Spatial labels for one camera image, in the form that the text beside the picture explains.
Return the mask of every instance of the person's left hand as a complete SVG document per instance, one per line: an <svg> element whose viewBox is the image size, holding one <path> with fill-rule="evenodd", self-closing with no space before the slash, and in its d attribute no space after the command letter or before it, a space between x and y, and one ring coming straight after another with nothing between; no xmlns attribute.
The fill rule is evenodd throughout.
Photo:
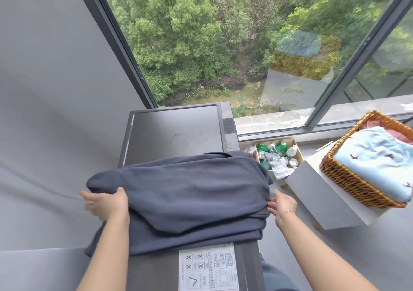
<svg viewBox="0 0 413 291"><path fill-rule="evenodd" d="M129 220L128 196L122 187L119 187L113 195L87 191L80 191L79 194L88 201L85 210L89 210L94 216L99 216L101 221L107 221L113 216L125 217Z"/></svg>

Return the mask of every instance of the blue jeans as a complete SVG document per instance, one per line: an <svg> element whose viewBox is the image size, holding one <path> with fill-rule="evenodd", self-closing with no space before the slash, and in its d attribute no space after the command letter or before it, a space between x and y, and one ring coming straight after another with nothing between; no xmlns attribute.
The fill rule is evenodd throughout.
<svg viewBox="0 0 413 291"><path fill-rule="evenodd" d="M291 279L286 274L275 266L267 264L261 253L260 258L266 291L299 291L297 286L292 283Z"/></svg>

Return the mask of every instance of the forearm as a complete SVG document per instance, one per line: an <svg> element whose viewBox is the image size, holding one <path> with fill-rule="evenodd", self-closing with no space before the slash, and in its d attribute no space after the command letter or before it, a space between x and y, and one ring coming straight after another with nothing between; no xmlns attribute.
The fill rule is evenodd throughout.
<svg viewBox="0 0 413 291"><path fill-rule="evenodd" d="M77 291L125 291L129 256L129 216L106 222Z"/></svg>
<svg viewBox="0 0 413 291"><path fill-rule="evenodd" d="M314 291L377 290L294 213L283 216L281 231Z"/></svg>

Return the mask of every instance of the window frame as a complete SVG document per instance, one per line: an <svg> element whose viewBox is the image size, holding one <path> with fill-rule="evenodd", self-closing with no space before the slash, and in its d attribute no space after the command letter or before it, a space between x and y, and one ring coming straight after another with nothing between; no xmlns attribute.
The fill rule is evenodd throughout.
<svg viewBox="0 0 413 291"><path fill-rule="evenodd" d="M145 107L147 109L157 108L158 105L107 1L83 1L114 51L127 76L131 80L132 85L137 91ZM304 126L242 134L238 136L240 142L347 129L353 126L354 122L359 119L322 125L318 125L318 123L333 105L333 100L335 97L341 94L356 77L356 75L362 70L372 55L379 49L380 45L411 9L412 5L413 0L390 1L387 8L380 14L369 33L360 43L358 49L348 60L340 75L323 92ZM392 115L392 117L396 120L405 120L411 115L411 113L403 113Z"/></svg>

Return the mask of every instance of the blue cloth with bird print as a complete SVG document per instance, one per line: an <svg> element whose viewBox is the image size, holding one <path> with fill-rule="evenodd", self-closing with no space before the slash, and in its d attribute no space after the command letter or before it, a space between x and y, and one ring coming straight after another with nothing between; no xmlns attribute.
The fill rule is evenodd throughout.
<svg viewBox="0 0 413 291"><path fill-rule="evenodd" d="M412 199L413 145L383 127L355 132L333 158L396 202Z"/></svg>

